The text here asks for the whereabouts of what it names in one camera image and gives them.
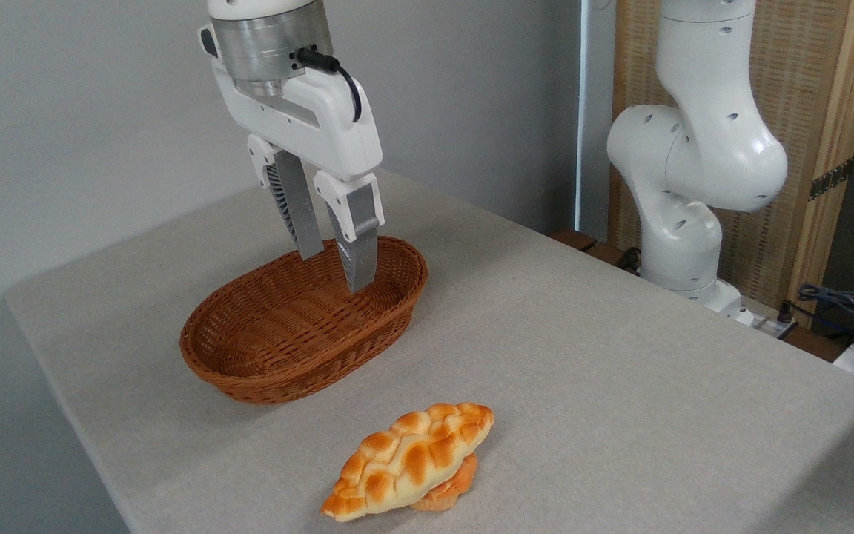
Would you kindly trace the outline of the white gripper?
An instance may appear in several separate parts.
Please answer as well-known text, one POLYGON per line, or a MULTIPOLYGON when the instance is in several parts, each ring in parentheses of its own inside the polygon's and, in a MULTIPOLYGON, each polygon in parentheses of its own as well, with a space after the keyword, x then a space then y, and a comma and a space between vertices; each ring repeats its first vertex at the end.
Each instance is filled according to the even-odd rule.
POLYGON ((214 29, 200 27, 199 40, 210 54, 228 112, 250 133, 247 146, 256 178, 271 193, 302 260, 323 251, 302 166, 306 161, 323 170, 313 183, 328 206, 349 290, 363 290, 375 280, 377 228, 384 224, 377 178, 367 174, 383 161, 383 150, 365 91, 356 85, 363 109, 358 122, 353 121, 354 98, 341 74, 307 70, 282 81, 281 96, 252 96, 237 87, 223 61, 214 57, 214 29))

